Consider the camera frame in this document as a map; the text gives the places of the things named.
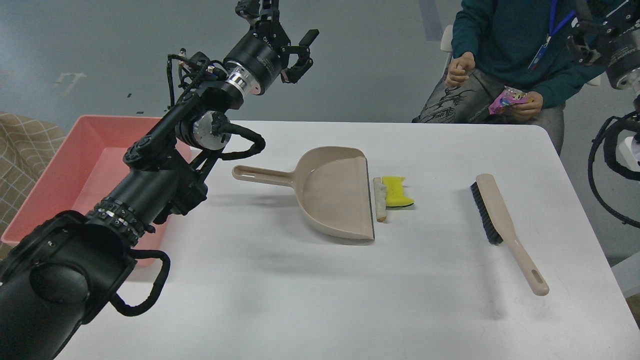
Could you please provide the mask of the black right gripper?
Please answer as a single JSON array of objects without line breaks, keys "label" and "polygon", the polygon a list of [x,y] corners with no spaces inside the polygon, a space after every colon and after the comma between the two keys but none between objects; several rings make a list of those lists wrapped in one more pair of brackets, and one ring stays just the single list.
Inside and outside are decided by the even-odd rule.
[{"label": "black right gripper", "polygon": [[591,12],[587,1],[574,0],[573,8],[576,23],[567,37],[567,48],[575,61],[605,69],[613,89],[638,91],[639,1],[593,0]]}]

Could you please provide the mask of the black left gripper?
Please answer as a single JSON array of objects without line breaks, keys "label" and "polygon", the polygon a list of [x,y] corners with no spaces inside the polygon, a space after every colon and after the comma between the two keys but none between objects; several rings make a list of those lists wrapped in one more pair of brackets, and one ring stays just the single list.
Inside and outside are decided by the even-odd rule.
[{"label": "black left gripper", "polygon": [[[310,29],[297,45],[290,39],[280,22],[279,0],[238,0],[235,13],[252,28],[222,60],[228,71],[226,82],[242,96],[263,95],[280,75],[283,84],[297,82],[313,66],[311,44],[320,31]],[[286,67],[290,55],[297,61]]]}]

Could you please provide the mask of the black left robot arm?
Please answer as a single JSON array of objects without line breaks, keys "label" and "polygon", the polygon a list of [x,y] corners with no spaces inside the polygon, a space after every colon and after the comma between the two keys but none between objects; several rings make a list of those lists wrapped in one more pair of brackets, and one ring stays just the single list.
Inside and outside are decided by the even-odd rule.
[{"label": "black left robot arm", "polygon": [[167,55],[167,113],[123,156],[128,174],[82,214],[64,210],[35,227],[1,262],[1,358],[53,360],[78,328],[106,306],[135,317],[155,305],[169,277],[166,252],[137,249],[169,215],[207,198],[217,161],[253,157],[266,146],[231,123],[228,110],[280,78],[295,84],[313,66],[310,29],[292,44],[277,0],[240,0],[249,30],[222,61],[185,50]]}]

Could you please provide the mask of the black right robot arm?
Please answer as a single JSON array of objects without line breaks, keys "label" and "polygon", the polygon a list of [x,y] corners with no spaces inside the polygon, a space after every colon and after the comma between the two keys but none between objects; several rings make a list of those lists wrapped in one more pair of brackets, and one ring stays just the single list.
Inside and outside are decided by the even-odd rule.
[{"label": "black right robot arm", "polygon": [[606,119],[592,140],[587,161],[589,187],[599,204],[613,217],[623,224],[638,228],[639,221],[614,210],[601,197],[594,180],[594,161],[597,151],[601,149],[610,170],[627,180],[640,180],[639,171],[625,166],[617,157],[617,148],[623,144],[620,139],[622,132],[633,132],[634,139],[639,140],[639,2],[624,0],[599,22],[594,19],[587,1],[575,0],[573,3],[577,22],[566,43],[574,60],[585,67],[604,67],[613,89],[633,89],[635,92],[634,110],[622,117],[611,116]]}]

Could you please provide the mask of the person left hand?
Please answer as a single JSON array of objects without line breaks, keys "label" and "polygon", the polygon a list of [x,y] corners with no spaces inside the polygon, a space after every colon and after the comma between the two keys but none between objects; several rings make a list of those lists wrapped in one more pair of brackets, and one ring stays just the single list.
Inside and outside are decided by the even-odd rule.
[{"label": "person left hand", "polygon": [[544,98],[537,91],[529,91],[526,94],[530,101],[523,104],[511,105],[505,110],[507,116],[517,123],[526,123],[537,116],[542,111]]}]

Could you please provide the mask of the person right hand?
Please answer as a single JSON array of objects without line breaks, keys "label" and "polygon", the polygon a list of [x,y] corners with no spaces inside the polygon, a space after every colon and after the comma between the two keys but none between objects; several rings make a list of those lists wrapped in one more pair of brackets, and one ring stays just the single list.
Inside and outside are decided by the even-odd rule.
[{"label": "person right hand", "polygon": [[471,76],[476,68],[475,55],[466,51],[457,58],[452,58],[445,77],[445,85],[448,88],[461,87]]}]

